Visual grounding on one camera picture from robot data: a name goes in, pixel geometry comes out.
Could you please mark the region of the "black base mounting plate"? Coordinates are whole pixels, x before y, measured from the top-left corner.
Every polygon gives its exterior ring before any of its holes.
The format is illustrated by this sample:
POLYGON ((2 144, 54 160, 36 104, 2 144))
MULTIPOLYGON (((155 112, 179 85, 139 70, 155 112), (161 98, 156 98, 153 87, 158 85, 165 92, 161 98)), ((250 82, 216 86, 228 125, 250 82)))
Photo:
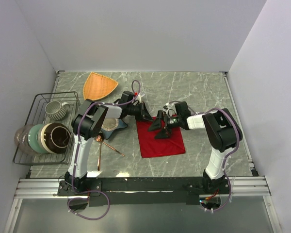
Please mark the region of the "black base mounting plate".
POLYGON ((226 195, 230 187, 227 180, 217 189, 203 188, 202 177, 128 177, 86 178, 86 190, 74 192, 65 181, 60 181, 59 197, 88 197, 89 206, 120 204, 185 203, 198 205, 202 195, 226 195))

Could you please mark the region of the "red cloth napkin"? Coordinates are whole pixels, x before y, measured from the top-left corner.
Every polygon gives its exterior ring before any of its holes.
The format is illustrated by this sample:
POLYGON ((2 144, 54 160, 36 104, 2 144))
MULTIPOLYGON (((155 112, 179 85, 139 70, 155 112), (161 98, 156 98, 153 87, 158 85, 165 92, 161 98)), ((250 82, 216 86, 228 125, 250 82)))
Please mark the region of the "red cloth napkin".
POLYGON ((149 121, 136 121, 142 158, 158 158, 186 153, 180 127, 173 128, 171 136, 167 139, 155 139, 155 135, 159 131, 149 132, 150 125, 149 121))

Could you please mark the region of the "copper fork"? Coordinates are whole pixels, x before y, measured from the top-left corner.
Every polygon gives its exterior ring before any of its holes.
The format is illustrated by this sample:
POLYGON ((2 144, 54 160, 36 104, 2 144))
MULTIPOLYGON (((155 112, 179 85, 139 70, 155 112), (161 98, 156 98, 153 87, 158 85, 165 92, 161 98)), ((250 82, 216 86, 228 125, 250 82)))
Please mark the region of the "copper fork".
POLYGON ((102 142, 104 145, 106 145, 108 148, 112 149, 113 151, 115 151, 116 153, 120 154, 121 156, 125 157, 125 155, 123 153, 121 153, 120 151, 118 151, 117 149, 115 149, 114 147, 110 146, 109 144, 107 144, 106 142, 102 142))

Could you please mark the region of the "orange woven basket tray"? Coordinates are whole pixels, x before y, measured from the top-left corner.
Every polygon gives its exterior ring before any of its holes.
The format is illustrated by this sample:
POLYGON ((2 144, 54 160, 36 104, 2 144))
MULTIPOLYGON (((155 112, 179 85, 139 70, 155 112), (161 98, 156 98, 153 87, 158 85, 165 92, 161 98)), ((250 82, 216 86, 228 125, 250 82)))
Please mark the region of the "orange woven basket tray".
POLYGON ((114 79, 91 72, 83 86, 84 99, 101 100, 111 94, 118 86, 114 79))

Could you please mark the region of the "grey ribbed mug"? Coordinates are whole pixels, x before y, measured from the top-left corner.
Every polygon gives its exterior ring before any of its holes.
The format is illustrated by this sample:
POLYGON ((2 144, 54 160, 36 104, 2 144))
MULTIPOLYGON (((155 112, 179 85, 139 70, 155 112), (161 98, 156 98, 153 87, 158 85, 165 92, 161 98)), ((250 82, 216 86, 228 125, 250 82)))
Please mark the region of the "grey ribbed mug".
POLYGON ((69 107, 68 102, 51 101, 45 106, 45 112, 50 119, 59 121, 65 117, 69 107))

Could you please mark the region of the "blue star-shaped dish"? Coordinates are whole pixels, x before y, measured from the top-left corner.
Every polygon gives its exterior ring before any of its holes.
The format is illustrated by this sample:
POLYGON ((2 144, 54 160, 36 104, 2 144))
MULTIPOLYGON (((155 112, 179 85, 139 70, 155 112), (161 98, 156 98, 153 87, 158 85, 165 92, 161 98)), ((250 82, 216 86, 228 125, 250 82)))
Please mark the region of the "blue star-shaped dish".
POLYGON ((119 129, 125 129, 127 127, 128 124, 121 119, 107 118, 103 121, 100 131, 103 135, 103 138, 108 140, 112 136, 114 131, 119 129))

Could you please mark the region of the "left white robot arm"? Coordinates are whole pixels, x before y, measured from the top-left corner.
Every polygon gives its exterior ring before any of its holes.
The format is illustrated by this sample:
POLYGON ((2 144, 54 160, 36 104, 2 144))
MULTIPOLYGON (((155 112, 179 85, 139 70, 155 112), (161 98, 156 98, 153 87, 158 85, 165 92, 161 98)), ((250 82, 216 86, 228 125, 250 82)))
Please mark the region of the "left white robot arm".
POLYGON ((113 103, 86 99, 79 108, 71 123, 74 148, 72 162, 65 174, 65 182, 75 195, 86 191, 90 147, 100 133, 104 120, 123 119, 126 116, 134 116, 137 121, 153 121, 139 93, 130 91, 124 91, 121 98, 113 103))

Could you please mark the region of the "aluminium frame rail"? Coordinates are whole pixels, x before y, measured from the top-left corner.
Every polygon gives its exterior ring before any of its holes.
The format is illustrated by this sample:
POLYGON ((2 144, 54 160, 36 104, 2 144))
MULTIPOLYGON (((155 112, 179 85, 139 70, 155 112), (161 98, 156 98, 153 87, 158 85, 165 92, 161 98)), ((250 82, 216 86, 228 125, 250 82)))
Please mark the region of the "aluminium frame rail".
POLYGON ((176 191, 210 196, 215 192, 233 196, 269 196, 264 177, 232 177, 214 186, 206 187, 200 177, 115 177, 88 178, 80 189, 73 191, 62 179, 21 179, 14 197, 16 199, 47 199, 73 197, 83 191, 98 190, 104 193, 173 193, 176 191))

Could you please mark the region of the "clear glass bowl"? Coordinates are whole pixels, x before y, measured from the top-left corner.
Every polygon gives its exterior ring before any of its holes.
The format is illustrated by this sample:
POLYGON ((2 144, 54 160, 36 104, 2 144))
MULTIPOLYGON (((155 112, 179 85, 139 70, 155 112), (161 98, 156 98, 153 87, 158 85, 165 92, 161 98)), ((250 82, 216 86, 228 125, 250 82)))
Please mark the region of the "clear glass bowl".
POLYGON ((35 151, 31 148, 28 142, 28 135, 33 125, 25 125, 19 128, 14 136, 14 142, 24 154, 35 156, 35 151))

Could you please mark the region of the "green ceramic bowl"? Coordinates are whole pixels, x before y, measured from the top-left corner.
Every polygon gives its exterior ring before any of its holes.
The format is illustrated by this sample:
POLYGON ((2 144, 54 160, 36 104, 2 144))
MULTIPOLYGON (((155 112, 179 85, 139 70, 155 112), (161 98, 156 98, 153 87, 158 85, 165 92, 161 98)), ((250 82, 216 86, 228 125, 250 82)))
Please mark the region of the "green ceramic bowl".
POLYGON ((43 127, 42 124, 37 124, 34 125, 28 133, 28 142, 30 147, 37 153, 43 154, 46 153, 45 150, 43 148, 40 147, 39 143, 38 143, 38 133, 39 130, 43 127))

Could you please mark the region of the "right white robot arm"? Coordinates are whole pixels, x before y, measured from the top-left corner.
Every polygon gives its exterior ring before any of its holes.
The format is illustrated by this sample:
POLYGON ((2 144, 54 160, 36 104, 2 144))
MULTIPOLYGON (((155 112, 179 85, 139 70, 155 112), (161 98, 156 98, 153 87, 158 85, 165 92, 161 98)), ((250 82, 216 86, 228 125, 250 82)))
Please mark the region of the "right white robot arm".
POLYGON ((243 138, 240 127, 227 108, 213 108, 204 113, 192 114, 187 102, 173 101, 158 111, 148 131, 158 131, 155 138, 166 139, 176 127, 206 130, 211 144, 211 155, 203 172, 202 187, 205 192, 214 193, 227 180, 227 162, 238 150, 243 138))

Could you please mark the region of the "copper spoon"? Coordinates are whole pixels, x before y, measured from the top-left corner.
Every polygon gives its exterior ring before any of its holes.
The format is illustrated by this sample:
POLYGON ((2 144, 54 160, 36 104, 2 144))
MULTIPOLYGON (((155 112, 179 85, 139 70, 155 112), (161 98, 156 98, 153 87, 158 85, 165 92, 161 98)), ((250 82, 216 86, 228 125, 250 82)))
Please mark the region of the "copper spoon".
POLYGON ((97 160, 97 170, 100 171, 101 170, 101 151, 102 151, 102 137, 101 135, 98 135, 96 137, 96 141, 99 143, 99 148, 98 148, 98 160, 97 160))

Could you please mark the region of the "brown cream ceramic bowl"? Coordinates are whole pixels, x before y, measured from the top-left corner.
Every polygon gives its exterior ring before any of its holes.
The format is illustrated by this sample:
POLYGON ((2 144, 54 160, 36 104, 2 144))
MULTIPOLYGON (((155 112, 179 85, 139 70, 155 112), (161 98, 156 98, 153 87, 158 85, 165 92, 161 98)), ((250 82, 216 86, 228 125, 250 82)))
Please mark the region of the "brown cream ceramic bowl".
POLYGON ((62 154, 66 151, 70 140, 69 129, 61 123, 43 125, 38 131, 37 139, 48 153, 62 154))

